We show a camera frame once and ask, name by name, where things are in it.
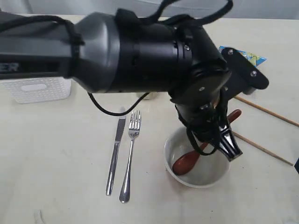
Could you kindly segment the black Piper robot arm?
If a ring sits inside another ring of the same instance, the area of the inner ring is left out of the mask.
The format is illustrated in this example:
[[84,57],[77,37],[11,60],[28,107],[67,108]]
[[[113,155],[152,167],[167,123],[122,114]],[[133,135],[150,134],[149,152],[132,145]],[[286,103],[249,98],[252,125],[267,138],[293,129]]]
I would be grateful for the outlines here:
[[295,170],[297,171],[297,173],[299,174],[299,158],[297,159],[295,165],[294,165]]

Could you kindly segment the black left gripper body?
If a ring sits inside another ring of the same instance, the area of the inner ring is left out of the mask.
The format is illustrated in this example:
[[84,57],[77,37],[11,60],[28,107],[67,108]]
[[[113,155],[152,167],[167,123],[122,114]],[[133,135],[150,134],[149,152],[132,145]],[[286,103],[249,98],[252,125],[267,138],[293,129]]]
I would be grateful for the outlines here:
[[220,112],[216,107],[231,72],[203,27],[178,28],[178,35],[190,49],[184,50],[187,69],[170,92],[171,101],[179,120],[199,141],[217,140]]

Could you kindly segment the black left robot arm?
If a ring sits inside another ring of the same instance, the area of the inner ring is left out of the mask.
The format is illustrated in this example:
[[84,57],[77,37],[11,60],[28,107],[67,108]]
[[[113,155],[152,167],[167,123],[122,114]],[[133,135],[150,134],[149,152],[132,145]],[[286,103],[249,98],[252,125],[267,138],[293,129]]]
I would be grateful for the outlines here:
[[0,14],[2,80],[71,78],[88,93],[167,92],[195,150],[210,143],[229,161],[242,154],[227,119],[231,72],[202,27],[139,23],[92,13]]

